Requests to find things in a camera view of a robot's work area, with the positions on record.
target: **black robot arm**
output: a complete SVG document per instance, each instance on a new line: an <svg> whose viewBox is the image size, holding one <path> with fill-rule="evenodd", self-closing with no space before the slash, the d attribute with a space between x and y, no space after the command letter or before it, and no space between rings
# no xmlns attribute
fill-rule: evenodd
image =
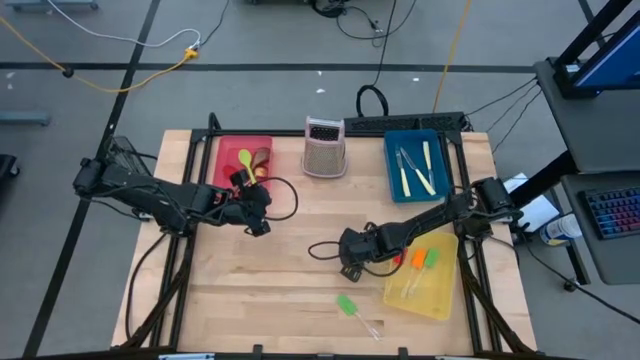
<svg viewBox="0 0 640 360"><path fill-rule="evenodd" d="M106 160L83 159L81 165L73 182L77 195L87 200L114 198L152 215L162 232L188 236L197 223L245 225L253 236L270 231L265 217L271 197L260 184L251 184L246 170L231 176L232 189L222 189L174 184Z"/></svg>
<svg viewBox="0 0 640 360"><path fill-rule="evenodd" d="M356 282L366 270L366 263L401 255L414 238L450 222L454 222L459 235L477 238L491 233L492 221L521 216L500 180L479 180L471 184L470 190L449 196L443 204L405 222L379 226L368 223L363 232L346 229L339 242L341 273Z"/></svg>

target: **cheese grater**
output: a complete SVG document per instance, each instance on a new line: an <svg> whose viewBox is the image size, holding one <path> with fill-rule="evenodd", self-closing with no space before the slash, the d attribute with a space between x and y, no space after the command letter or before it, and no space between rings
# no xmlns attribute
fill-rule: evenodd
<svg viewBox="0 0 640 360"><path fill-rule="evenodd" d="M347 171L344 120L307 117L302 170L321 178L336 178Z"/></svg>

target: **wooden table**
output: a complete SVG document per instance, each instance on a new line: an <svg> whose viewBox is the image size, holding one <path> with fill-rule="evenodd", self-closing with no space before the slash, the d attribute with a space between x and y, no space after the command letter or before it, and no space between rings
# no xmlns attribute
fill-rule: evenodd
<svg viewBox="0 0 640 360"><path fill-rule="evenodd" d="M181 181L189 138L190 131L165 132L156 177ZM465 133L463 140L470 180L495 176L487 135ZM437 321L385 306L384 279L363 274L358 283L352 283L338 273L339 260L317 261L307 254L313 243L337 241L346 227L361 229L367 221L401 221L433 206L426 203L398 206L392 202L382 139L347 138L349 169L345 177L337 180L303 175L302 138L274 138L273 146L273 174L288 179L296 187L300 196L298 213L290 220L271 222L271 233L259 238L246 236L242 227L200 226L179 350L251 352L254 344L262 344L266 353L397 354L398 347L407 347L413 355L472 354L459 269L451 318ZM451 154L454 177L459 183L457 162ZM196 161L194 182L198 164ZM212 156L209 179L214 167ZM291 211L290 189L274 182L271 194L274 203L268 208L270 216ZM493 225L493 230L496 238L511 241L507 226ZM452 227L443 226L437 231L452 232ZM155 223L141 225L132 269L158 236ZM168 240L146 259L138 274L132 329L157 301L167 245ZM522 340L535 348L513 250L485 241L484 252L496 307ZM383 341L374 341L358 320L341 313L335 304L340 293L349 295L358 304L361 313L381 332ZM113 344L125 340L125 300ZM486 317L476 306L487 349L490 343ZM173 306L169 308L163 331L165 343Z"/></svg>

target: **keyboard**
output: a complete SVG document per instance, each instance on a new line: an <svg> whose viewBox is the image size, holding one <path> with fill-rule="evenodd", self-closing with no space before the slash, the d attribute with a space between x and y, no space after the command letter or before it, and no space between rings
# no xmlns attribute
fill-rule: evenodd
<svg viewBox="0 0 640 360"><path fill-rule="evenodd" d="M580 194L601 240L640 234L640 187Z"/></svg>
<svg viewBox="0 0 640 360"><path fill-rule="evenodd" d="M375 116L344 119L347 131L388 131L433 129L462 131L467 127L464 113L436 113L416 115Z"/></svg>

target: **translucent yellow tray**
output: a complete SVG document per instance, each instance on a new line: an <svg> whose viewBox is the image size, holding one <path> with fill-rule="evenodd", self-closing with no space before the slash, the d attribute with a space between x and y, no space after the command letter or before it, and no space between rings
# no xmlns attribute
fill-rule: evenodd
<svg viewBox="0 0 640 360"><path fill-rule="evenodd" d="M432 268L425 267L413 296L402 298L402 290L411 276L411 259L417 249L437 248L438 261ZM384 288L384 303L399 309L447 320L451 315L451 298L455 281L458 238L450 233L431 232L417 237L409 247L404 264L398 272L387 279ZM397 265L390 261L389 268ZM410 286L418 279L418 269L413 269Z"/></svg>

